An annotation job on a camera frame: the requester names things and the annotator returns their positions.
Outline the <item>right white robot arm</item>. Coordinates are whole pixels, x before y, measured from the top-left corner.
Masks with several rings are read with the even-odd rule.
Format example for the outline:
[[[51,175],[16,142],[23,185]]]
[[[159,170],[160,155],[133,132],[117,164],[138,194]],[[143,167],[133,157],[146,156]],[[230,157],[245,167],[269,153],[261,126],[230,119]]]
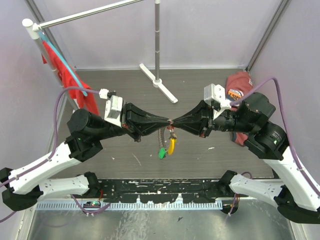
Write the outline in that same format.
[[[205,138],[211,131],[247,134],[244,145],[269,165],[282,184],[255,181],[227,170],[219,179],[219,191],[225,197],[246,195],[268,203],[288,220],[299,224],[319,224],[320,195],[318,186],[311,187],[311,176],[298,166],[285,130],[269,118],[276,108],[258,92],[243,100],[236,110],[222,110],[214,117],[218,102],[205,101],[172,121],[174,128]]]

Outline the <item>large keyring with yellow handle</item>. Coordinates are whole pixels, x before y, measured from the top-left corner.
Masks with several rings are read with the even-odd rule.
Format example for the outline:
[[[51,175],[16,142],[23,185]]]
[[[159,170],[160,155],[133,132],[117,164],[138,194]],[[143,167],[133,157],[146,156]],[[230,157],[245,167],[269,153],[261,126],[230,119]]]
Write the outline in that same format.
[[[159,145],[159,151],[158,151],[158,158],[160,160],[164,159],[167,155],[172,155],[175,151],[175,145],[177,142],[177,134],[175,127],[173,126],[173,120],[168,120],[169,125],[174,128],[173,132],[170,132],[167,129],[167,126],[162,127],[157,130],[157,137],[158,137],[158,145]],[[168,131],[169,137],[168,139],[165,138],[165,132]]]

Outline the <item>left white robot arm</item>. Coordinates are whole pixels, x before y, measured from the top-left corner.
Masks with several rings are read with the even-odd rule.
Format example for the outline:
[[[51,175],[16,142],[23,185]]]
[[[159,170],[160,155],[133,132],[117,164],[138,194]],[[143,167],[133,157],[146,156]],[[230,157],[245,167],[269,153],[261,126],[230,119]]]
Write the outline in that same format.
[[[131,103],[126,103],[117,116],[106,121],[88,110],[76,110],[67,122],[70,136],[56,149],[24,167],[1,169],[0,182],[5,186],[2,202],[17,212],[46,198],[68,195],[95,198],[102,187],[93,172],[64,179],[51,177],[93,158],[103,149],[102,140],[129,135],[139,142],[141,137],[170,123],[168,118],[143,111]]]

